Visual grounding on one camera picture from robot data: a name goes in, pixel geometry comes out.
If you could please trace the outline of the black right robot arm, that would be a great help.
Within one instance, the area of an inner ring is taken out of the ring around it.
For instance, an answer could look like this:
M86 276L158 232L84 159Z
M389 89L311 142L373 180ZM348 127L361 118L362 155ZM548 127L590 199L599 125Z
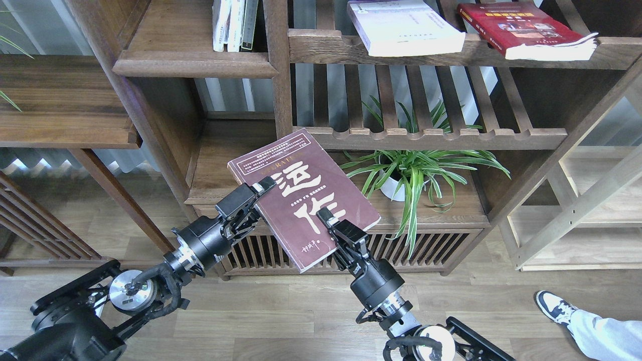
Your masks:
M355 277L350 288L363 305L356 322L376 322L387 332L385 360L391 359L395 349L404 360L452 360L456 354L465 360L512 360L454 317L448 317L445 325L420 324L411 313L411 302L399 293L403 277L387 260L376 260L369 252L370 236L349 220L339 220L328 208L317 215L337 243L333 258L339 269Z

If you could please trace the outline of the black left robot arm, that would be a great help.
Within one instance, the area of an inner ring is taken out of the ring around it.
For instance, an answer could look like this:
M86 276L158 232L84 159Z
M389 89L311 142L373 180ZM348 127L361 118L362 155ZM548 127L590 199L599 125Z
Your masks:
M242 184L218 204L218 216L176 230L179 248L150 269L121 270L112 260L34 302L34 334L2 351L2 360L116 360L126 339L153 319L190 303L181 295L194 275L231 252L260 218L255 203L275 187L267 176Z

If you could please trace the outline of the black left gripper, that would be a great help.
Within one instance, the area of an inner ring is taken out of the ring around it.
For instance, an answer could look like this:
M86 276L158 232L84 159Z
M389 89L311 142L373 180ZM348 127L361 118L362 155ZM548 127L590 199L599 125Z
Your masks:
M173 228L179 248L171 253L174 270L209 270L252 232L260 219L255 204L276 186L266 176L251 186L242 184L216 204L218 216L201 216L183 229Z

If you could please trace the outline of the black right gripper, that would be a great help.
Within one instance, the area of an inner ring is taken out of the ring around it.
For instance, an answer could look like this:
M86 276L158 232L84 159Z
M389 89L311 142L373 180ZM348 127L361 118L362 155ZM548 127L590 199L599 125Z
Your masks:
M333 257L340 270L348 270L355 280L350 289L365 312L376 310L404 284L403 278L387 260L375 260L366 241L370 235L349 220L339 221L327 207L317 213L321 223L337 242Z

